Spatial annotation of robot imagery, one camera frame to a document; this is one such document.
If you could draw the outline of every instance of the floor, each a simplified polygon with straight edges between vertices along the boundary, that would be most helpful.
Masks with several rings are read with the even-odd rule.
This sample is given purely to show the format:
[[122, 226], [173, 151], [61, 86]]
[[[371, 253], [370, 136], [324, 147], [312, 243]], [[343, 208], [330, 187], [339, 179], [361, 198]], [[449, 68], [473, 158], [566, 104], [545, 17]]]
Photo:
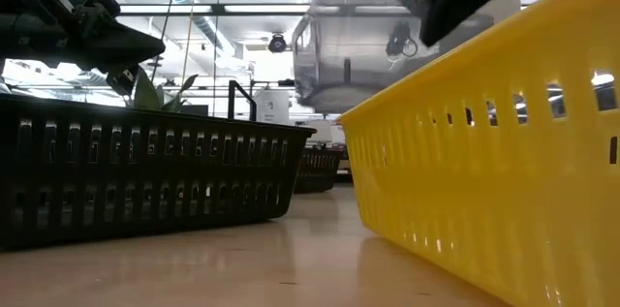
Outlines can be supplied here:
[[366, 230], [355, 192], [274, 222], [0, 253], [0, 305], [506, 306]]

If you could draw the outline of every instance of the security camera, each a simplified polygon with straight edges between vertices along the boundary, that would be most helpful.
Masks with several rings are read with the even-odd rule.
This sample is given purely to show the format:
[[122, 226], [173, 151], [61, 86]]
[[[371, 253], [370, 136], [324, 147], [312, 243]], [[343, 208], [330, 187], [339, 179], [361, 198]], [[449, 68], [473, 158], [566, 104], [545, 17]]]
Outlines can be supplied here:
[[287, 49], [287, 42], [284, 41], [284, 36], [282, 34], [275, 34], [271, 37], [271, 41], [269, 41], [269, 51], [271, 52], [283, 52]]

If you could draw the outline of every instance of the ceiling pipe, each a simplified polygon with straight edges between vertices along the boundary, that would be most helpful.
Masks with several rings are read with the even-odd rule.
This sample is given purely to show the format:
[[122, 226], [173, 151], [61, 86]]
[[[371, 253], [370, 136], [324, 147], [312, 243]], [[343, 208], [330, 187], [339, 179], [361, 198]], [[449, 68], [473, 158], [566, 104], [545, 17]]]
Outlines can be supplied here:
[[[175, 4], [199, 4], [200, 0], [172, 0]], [[229, 41], [219, 30], [213, 20], [208, 16], [190, 16], [190, 20], [194, 22], [205, 37], [215, 45], [216, 52], [221, 56], [235, 56], [236, 46]]]
[[[128, 4], [127, 1], [125, 1], [125, 0], [116, 0], [116, 2], [118, 2], [121, 5]], [[182, 49], [182, 46], [181, 46], [181, 44], [179, 42], [171, 39], [168, 35], [164, 35], [162, 29], [160, 29], [156, 25], [152, 24], [152, 18], [150, 18], [150, 19], [147, 18], [147, 20], [148, 20], [148, 25], [149, 25], [149, 34], [151, 36], [160, 37], [160, 38], [162, 38], [162, 40], [164, 41], [164, 43], [166, 45], [168, 45], [168, 43], [171, 43], [171, 44], [177, 46], [179, 48], [179, 50]], [[196, 59], [195, 55], [193, 55], [191, 52], [189, 54], [189, 57], [190, 57], [190, 59], [192, 59], [192, 61], [194, 61], [194, 63], [196, 63], [199, 67], [201, 67], [206, 74], [209, 74], [211, 72], [212, 69], [205, 69], [203, 66], [201, 66], [201, 63], [200, 63], [199, 59]]]

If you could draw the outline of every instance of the ceiling duct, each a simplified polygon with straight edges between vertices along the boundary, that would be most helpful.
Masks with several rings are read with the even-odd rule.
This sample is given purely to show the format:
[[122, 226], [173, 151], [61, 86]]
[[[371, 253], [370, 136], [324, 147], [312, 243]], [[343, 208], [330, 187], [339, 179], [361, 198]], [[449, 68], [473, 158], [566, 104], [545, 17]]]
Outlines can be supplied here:
[[[172, 0], [175, 4], [199, 4], [200, 0]], [[220, 56], [236, 56], [238, 46], [235, 46], [224, 35], [217, 30], [215, 23], [208, 16], [190, 16], [205, 37], [216, 47], [216, 52]]]

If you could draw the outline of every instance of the plastic basket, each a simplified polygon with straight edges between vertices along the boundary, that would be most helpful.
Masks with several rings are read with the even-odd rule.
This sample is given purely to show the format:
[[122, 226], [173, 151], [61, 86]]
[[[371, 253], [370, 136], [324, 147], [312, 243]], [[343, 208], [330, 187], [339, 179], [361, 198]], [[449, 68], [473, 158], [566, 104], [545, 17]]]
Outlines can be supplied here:
[[331, 190], [341, 155], [342, 151], [304, 149], [294, 192], [300, 194]]
[[363, 222], [513, 305], [620, 306], [610, 76], [620, 0], [542, 0], [404, 78], [341, 117]]
[[284, 215], [313, 130], [0, 97], [0, 245]]

